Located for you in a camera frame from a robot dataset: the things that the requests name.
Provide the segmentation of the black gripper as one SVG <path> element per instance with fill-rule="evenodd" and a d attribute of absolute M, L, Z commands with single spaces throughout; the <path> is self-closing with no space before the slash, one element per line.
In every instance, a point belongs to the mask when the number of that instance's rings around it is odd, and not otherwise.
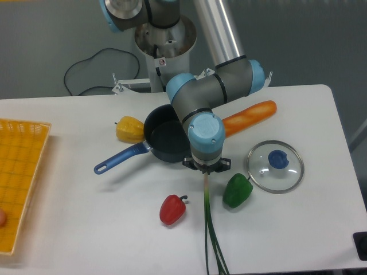
<path fill-rule="evenodd" d="M 231 169 L 231 160 L 222 158 L 221 155 L 211 160 L 201 160 L 195 155 L 185 157 L 182 160 L 182 165 L 194 171 L 200 171 L 202 174 L 207 171 L 208 174 L 213 172 L 221 173 Z"/>

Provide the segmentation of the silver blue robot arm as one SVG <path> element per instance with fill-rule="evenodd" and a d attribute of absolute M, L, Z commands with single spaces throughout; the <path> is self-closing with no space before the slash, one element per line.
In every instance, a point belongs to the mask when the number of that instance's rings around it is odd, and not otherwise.
<path fill-rule="evenodd" d="M 179 1 L 100 1 L 112 30 L 135 29 L 135 43 L 147 57 L 151 87 L 167 94 L 169 114 L 178 118 L 182 129 L 177 134 L 166 129 L 163 135 L 169 142 L 159 145 L 155 129 L 166 116 L 157 109 L 149 114 L 145 140 L 98 164 L 95 173 L 147 152 L 206 173 L 230 169 L 231 161 L 222 156 L 225 128 L 212 110 L 261 90 L 265 75 L 257 61 L 246 57 L 227 1 L 194 4 L 215 65 L 203 78 L 188 72 L 197 33 L 182 15 Z"/>

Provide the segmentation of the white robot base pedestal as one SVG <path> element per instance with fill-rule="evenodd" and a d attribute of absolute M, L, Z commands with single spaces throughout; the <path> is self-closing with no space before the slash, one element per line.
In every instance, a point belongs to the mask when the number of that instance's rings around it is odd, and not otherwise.
<path fill-rule="evenodd" d="M 190 72 L 189 55 L 197 40 L 190 19 L 176 15 L 162 25 L 147 17 L 119 18 L 111 23 L 118 30 L 135 28 L 135 43 L 147 59 L 154 91 L 210 99 L 237 98 L 264 87 L 264 70 L 256 60 L 248 60 L 238 38 L 232 15 L 227 12 L 201 14 L 201 25 L 215 64 L 214 73 L 201 79 Z"/>

